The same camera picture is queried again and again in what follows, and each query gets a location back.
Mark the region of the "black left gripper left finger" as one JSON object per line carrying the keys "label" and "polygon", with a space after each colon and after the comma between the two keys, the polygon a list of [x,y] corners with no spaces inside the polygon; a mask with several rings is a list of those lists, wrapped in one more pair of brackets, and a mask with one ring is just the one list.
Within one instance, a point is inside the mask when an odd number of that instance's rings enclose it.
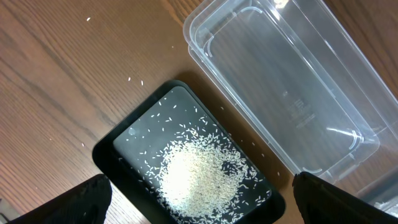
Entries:
{"label": "black left gripper left finger", "polygon": [[109,179],[98,174],[10,223],[103,224],[111,199]]}

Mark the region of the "clear plastic bin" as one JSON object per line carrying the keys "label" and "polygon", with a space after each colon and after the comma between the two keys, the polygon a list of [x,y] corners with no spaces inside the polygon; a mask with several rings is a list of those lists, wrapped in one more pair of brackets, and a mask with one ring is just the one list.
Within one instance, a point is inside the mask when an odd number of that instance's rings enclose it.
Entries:
{"label": "clear plastic bin", "polygon": [[203,1],[183,34],[291,173],[397,215],[397,99],[323,1]]}

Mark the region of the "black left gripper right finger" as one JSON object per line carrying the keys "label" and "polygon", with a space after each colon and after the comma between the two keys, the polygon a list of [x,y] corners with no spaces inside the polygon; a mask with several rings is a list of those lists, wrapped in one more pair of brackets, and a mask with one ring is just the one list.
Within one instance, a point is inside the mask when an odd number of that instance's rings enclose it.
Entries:
{"label": "black left gripper right finger", "polygon": [[305,223],[397,224],[397,218],[309,172],[294,176],[294,198]]}

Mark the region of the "pile of white rice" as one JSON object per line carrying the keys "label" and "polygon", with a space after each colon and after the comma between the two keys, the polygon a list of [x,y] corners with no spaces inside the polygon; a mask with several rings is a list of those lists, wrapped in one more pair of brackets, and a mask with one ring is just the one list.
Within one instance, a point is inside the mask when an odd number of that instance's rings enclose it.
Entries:
{"label": "pile of white rice", "polygon": [[178,223],[236,223],[271,196],[264,176],[196,103],[153,106],[113,145]]}

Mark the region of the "black waste tray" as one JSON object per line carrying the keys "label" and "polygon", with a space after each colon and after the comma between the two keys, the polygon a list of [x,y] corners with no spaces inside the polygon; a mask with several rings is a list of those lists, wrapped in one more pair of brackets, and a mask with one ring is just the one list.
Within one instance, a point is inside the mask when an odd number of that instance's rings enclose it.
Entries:
{"label": "black waste tray", "polygon": [[93,149],[152,223],[274,223],[283,197],[178,80],[160,86]]}

